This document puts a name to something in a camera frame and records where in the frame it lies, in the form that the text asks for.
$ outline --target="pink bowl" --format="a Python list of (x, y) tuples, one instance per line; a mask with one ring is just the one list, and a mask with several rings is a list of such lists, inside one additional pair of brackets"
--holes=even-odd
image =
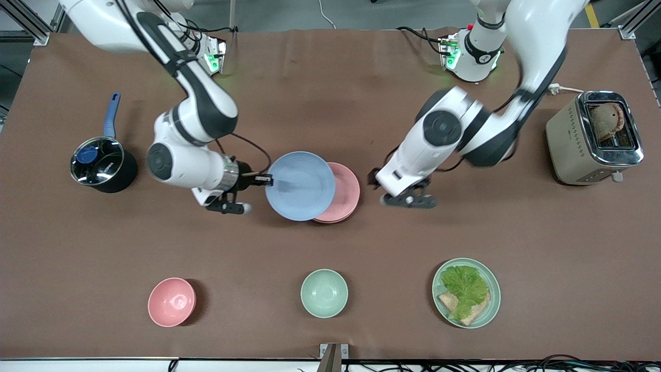
[(335, 197), (328, 209), (315, 221), (322, 223), (340, 222), (349, 217), (360, 199), (360, 183), (351, 169), (338, 163), (328, 163), (335, 176)]
[(195, 308), (195, 290), (181, 278), (170, 278), (158, 283), (149, 295), (149, 317), (161, 327), (174, 327), (183, 323)]

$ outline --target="green bowl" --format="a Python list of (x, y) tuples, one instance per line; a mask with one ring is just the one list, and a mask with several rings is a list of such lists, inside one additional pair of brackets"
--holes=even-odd
[(346, 305), (349, 288), (344, 278), (330, 269), (319, 269), (305, 278), (301, 286), (303, 307), (317, 318), (332, 318)]
[[(450, 310), (448, 310), (445, 305), (443, 305), (441, 300), (438, 299), (438, 296), (447, 292), (446, 286), (443, 285), (443, 281), (441, 281), (441, 274), (447, 268), (453, 266), (470, 266), (477, 269), (477, 272), (480, 274), (482, 279), (486, 281), (486, 285), (489, 287), (489, 291), (491, 292), (491, 301), (489, 301), (489, 303), (486, 305), (486, 308), (484, 311), (482, 311), (482, 314), (478, 315), (477, 318), (468, 327), (464, 326), (458, 320), (451, 320), (449, 318)], [(434, 304), (436, 305), (438, 312), (440, 312), (448, 322), (460, 328), (472, 329), (486, 326), (491, 320), (493, 320), (493, 318), (496, 317), (496, 314), (498, 314), (498, 309), (500, 308), (500, 286), (498, 285), (496, 277), (491, 272), (491, 270), (489, 270), (482, 263), (470, 258), (451, 259), (438, 268), (436, 275), (434, 275), (434, 280), (432, 281), (432, 297), (434, 298)]]

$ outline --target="blue pot handle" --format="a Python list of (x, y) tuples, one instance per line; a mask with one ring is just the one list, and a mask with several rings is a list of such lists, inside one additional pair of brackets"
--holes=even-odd
[(115, 138), (115, 116), (117, 115), (117, 108), (120, 106), (120, 98), (120, 92), (115, 92), (110, 96), (106, 120), (103, 121), (103, 135), (106, 137)]

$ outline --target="blue lid knob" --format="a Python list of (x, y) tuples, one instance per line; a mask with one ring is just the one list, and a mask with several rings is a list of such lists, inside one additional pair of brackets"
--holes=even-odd
[(82, 164), (89, 164), (97, 158), (98, 150), (94, 146), (87, 146), (78, 150), (76, 160)]

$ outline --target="brown table surface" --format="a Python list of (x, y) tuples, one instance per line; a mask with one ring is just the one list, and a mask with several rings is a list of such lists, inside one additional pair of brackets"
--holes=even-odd
[[(543, 129), (574, 97), (563, 93), (544, 98), (511, 161), (435, 175), (434, 210), (389, 209), (383, 191), (363, 186), (351, 219), (321, 226), (278, 216), (258, 187), (240, 194), (252, 214), (223, 216), (156, 182), (144, 166), (152, 123), (183, 91), (147, 54), (52, 34), (34, 49), (0, 136), (0, 355), (307, 357), (321, 342), (348, 342), (360, 358), (659, 359), (661, 113), (633, 41), (572, 30), (568, 45), (555, 81), (616, 91), (637, 120), (645, 159), (624, 183), (554, 181)], [(237, 133), (274, 159), (308, 150), (362, 181), (435, 90), (458, 84), (497, 107), (518, 79), (508, 52), (486, 81), (460, 83), (422, 40), (395, 31), (239, 34), (226, 68), (217, 81), (239, 105)], [(141, 169), (106, 195), (67, 167), (101, 133), (113, 91), (118, 137)], [(234, 138), (222, 144), (265, 163)], [(432, 277), (455, 257), (483, 262), (500, 282), (500, 312), (484, 328), (450, 326), (432, 304)], [(322, 267), (350, 287), (346, 309), (325, 320), (299, 297)], [(188, 326), (149, 319), (147, 297), (167, 277), (198, 288)]]

